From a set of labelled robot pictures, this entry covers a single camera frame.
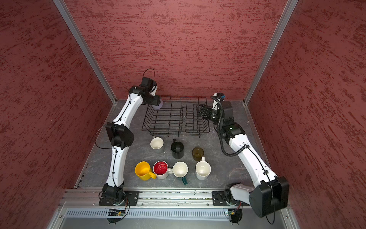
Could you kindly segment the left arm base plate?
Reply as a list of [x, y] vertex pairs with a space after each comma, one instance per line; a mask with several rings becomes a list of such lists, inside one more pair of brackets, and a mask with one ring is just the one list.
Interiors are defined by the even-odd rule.
[[125, 191], [123, 200], [114, 200], [110, 197], [107, 197], [105, 193], [101, 193], [99, 195], [100, 199], [98, 205], [122, 207], [127, 204], [128, 206], [136, 206], [139, 194], [140, 194], [139, 191]]

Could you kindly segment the white faceted mug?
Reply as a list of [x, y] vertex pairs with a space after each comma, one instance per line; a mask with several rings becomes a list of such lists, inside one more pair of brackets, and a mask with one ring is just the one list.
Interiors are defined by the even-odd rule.
[[195, 175], [199, 180], [206, 180], [211, 173], [211, 165], [202, 156], [201, 161], [199, 161], [195, 166]]

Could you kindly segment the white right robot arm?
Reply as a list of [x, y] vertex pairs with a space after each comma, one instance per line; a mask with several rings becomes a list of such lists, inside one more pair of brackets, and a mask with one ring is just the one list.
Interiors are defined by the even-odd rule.
[[289, 182], [279, 177], [259, 156], [244, 129], [235, 122], [233, 108], [222, 97], [212, 96], [213, 106], [199, 105], [198, 116], [212, 121], [225, 156], [238, 156], [248, 171], [253, 185], [235, 184], [229, 188], [229, 199], [246, 203], [262, 218], [287, 208]]

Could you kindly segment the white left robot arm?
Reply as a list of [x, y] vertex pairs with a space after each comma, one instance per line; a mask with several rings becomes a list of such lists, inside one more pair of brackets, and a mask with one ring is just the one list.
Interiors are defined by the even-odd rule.
[[128, 98], [117, 117], [105, 125], [111, 143], [112, 161], [109, 175], [101, 191], [99, 205], [107, 203], [121, 206], [127, 203], [124, 187], [124, 166], [130, 146], [134, 141], [134, 134], [130, 130], [131, 121], [142, 104], [159, 106], [161, 97], [156, 95], [157, 83], [153, 79], [144, 77], [139, 86], [132, 86]]

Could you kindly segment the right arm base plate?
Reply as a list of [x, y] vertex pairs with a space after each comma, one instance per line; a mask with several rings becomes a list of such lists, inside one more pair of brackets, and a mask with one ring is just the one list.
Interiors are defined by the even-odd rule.
[[229, 189], [224, 191], [213, 191], [212, 198], [214, 206], [238, 207], [239, 204], [244, 207], [250, 206], [249, 193], [244, 191], [232, 192]]

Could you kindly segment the lilac plastic cup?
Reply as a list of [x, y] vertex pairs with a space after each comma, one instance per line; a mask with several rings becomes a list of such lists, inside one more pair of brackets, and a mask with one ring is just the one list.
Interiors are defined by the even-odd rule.
[[152, 105], [152, 108], [156, 111], [156, 110], [159, 110], [162, 108], [164, 102], [162, 101], [162, 99], [160, 99], [160, 104], [155, 106], [155, 105]]

